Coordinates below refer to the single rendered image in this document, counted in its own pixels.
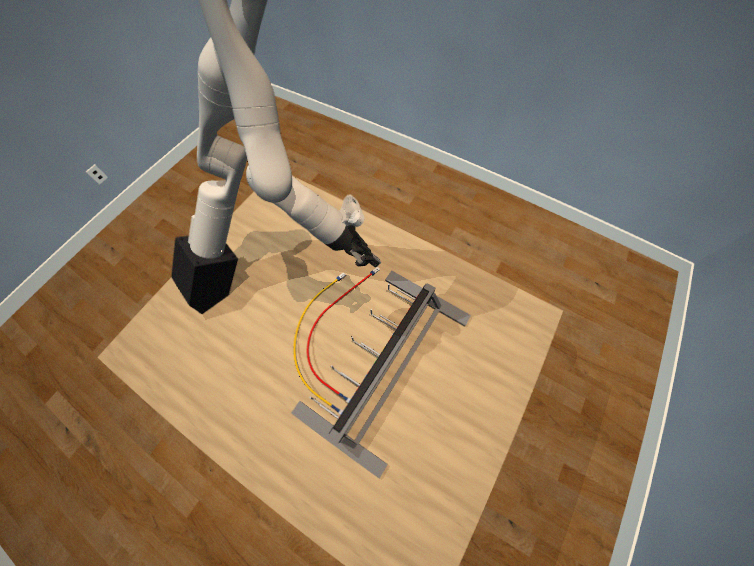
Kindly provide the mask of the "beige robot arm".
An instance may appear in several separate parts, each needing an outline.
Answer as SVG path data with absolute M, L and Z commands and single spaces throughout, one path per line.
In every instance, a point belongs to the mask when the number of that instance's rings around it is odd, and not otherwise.
M 346 226 L 361 226 L 364 214 L 352 195 L 338 211 L 292 176 L 274 91 L 254 56 L 267 0 L 232 0 L 230 10 L 227 0 L 199 3 L 211 38 L 198 61 L 197 163 L 224 180 L 199 187 L 188 239 L 191 250 L 204 258 L 224 253 L 247 159 L 246 179 L 254 192 L 322 243 L 337 240 Z M 217 134 L 234 118 L 244 146 Z

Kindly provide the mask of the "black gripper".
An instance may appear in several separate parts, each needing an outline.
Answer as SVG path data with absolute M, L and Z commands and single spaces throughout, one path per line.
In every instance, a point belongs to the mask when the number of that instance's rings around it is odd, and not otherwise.
M 334 251 L 345 252 L 356 258 L 356 266 L 366 266 L 368 263 L 373 267 L 381 264 L 380 258 L 371 252 L 367 243 L 356 232 L 355 226 L 346 226 L 340 237 L 330 244 L 325 244 Z M 358 240 L 359 239 L 359 240 Z M 351 241 L 352 240 L 352 241 Z M 364 244 L 364 245 L 363 245 Z M 358 254 L 359 253 L 359 254 Z M 363 255 L 364 254 L 364 255 Z M 362 255 L 362 256 L 361 256 Z M 367 255 L 367 256 L 366 256 Z

